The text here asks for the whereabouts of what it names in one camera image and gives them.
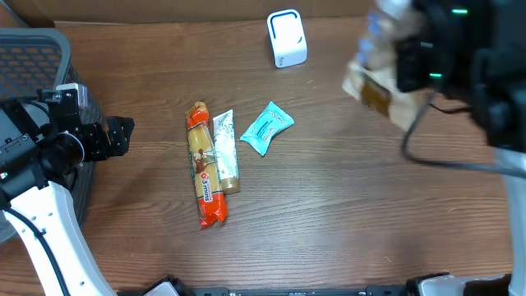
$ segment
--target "orange plastic wrapper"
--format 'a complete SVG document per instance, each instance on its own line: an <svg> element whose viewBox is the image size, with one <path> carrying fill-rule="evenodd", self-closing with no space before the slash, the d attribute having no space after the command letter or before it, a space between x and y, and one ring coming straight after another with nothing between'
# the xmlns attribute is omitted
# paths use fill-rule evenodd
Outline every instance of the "orange plastic wrapper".
<svg viewBox="0 0 526 296"><path fill-rule="evenodd" d="M185 112L190 148L191 176L196 185L201 229L224 221L227 204L216 163L214 142L208 130L209 113L205 103L197 102Z"/></svg>

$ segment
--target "light blue wrapper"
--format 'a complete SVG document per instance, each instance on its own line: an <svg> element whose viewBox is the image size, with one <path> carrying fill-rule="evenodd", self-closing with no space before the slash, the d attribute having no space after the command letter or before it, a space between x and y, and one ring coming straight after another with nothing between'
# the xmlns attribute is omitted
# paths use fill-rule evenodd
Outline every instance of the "light blue wrapper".
<svg viewBox="0 0 526 296"><path fill-rule="evenodd" d="M263 111L241 136L241 141L247 142L261 154L261 156L265 156L272 138L278 132L291 127L293 124L293 118L274 104L274 102L270 102L265 111Z"/></svg>

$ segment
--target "gray basket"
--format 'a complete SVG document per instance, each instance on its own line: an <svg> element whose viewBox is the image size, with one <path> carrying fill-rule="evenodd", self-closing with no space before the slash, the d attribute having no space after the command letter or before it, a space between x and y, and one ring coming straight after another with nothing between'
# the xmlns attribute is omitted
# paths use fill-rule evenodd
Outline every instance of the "gray basket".
<svg viewBox="0 0 526 296"><path fill-rule="evenodd" d="M38 89L54 90L65 83L81 83L70 64L71 47L66 37L52 29L4 29L0 28L0 100L36 95ZM81 111L84 124L101 122L103 114L93 98L90 107ZM31 105L24 106L35 122L41 126L47 117ZM0 128L0 141L3 141ZM84 224L90 199L95 163L79 167L79 178L72 192L76 218ZM0 243L11 238L16 231L0 214Z"/></svg>

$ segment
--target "gold cap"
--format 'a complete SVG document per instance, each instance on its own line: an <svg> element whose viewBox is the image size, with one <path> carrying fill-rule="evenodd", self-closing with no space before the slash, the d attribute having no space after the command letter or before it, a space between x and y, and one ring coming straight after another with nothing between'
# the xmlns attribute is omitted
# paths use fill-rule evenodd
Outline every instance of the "gold cap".
<svg viewBox="0 0 526 296"><path fill-rule="evenodd" d="M234 194L239 192L239 179L226 178L221 180L221 187L224 194Z"/></svg>

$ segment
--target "green light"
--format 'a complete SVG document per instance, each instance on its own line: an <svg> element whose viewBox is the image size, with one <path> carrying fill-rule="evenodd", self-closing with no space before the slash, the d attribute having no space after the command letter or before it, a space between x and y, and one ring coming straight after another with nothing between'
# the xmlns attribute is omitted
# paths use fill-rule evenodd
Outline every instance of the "green light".
<svg viewBox="0 0 526 296"><path fill-rule="evenodd" d="M454 10L452 10L452 12L454 14L458 14L458 15L467 15L468 14L468 10L467 9L454 9Z"/></svg>

